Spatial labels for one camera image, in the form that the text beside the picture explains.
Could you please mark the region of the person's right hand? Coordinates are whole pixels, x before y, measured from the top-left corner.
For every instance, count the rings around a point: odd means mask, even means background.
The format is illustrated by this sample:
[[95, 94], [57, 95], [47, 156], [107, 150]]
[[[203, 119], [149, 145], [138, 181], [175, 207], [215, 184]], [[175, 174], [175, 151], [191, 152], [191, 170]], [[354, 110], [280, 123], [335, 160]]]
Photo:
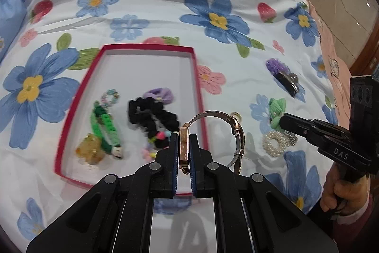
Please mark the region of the person's right hand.
[[340, 178], [338, 164], [330, 168], [320, 199], [320, 207], [324, 212], [340, 209], [348, 215], [363, 208], [369, 195], [370, 179], [363, 176], [355, 183]]

